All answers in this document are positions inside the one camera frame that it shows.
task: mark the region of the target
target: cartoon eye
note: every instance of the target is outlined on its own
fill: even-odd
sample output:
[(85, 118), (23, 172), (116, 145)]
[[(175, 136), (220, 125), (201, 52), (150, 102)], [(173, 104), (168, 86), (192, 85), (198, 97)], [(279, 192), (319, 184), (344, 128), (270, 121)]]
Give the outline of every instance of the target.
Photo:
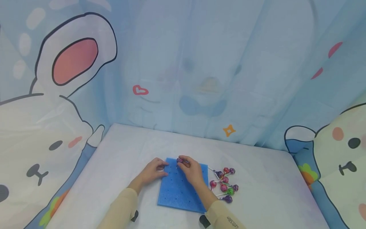
[(53, 143), (52, 145), (50, 145), (50, 147), (48, 149), (52, 151), (52, 150), (55, 150), (58, 147), (60, 147), (60, 145), (62, 145), (62, 141), (57, 141), (57, 142)]
[(361, 143), (361, 140), (359, 138), (351, 138), (349, 141), (348, 141), (348, 146), (351, 148), (351, 149), (355, 149), (357, 148)]
[(0, 184), (0, 202), (6, 200), (9, 196), (9, 189), (5, 186)]

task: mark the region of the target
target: green lollipop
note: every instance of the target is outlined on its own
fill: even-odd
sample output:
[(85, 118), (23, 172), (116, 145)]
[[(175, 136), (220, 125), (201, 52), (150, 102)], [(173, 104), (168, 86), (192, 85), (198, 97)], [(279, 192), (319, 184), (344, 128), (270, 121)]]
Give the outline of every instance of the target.
[(223, 196), (223, 195), (230, 195), (233, 196), (235, 194), (235, 191), (233, 188), (229, 188), (226, 192), (224, 192), (223, 194), (217, 195), (217, 196)]

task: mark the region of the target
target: blue curtain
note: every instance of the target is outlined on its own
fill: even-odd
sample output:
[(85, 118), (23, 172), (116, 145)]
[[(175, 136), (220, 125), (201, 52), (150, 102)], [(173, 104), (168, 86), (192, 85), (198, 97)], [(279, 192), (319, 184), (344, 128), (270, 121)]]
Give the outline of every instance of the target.
[(129, 1), (111, 120), (285, 149), (288, 127), (319, 129), (363, 92), (364, 4)]

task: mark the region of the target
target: white tablecloth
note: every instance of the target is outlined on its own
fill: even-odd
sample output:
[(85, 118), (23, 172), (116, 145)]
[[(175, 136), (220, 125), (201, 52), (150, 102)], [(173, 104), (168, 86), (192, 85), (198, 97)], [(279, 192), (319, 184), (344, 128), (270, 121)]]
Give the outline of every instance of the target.
[[(236, 169), (229, 178), (240, 189), (227, 206), (248, 229), (329, 229), (287, 152), (121, 124), (111, 126), (47, 229), (96, 228), (149, 161), (182, 154), (217, 170)], [(141, 192), (139, 217), (128, 228), (203, 228), (198, 213), (157, 206), (159, 188), (156, 181)]]

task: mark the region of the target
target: blue bow tie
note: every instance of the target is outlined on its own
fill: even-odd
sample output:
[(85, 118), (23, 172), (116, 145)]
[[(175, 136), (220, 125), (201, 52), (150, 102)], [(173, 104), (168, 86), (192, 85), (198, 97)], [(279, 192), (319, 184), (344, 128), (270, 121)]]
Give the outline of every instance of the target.
[(208, 106), (201, 106), (195, 99), (189, 96), (182, 96), (179, 101), (179, 107), (186, 115), (202, 113), (208, 117), (216, 117), (224, 112), (226, 100), (221, 100)]

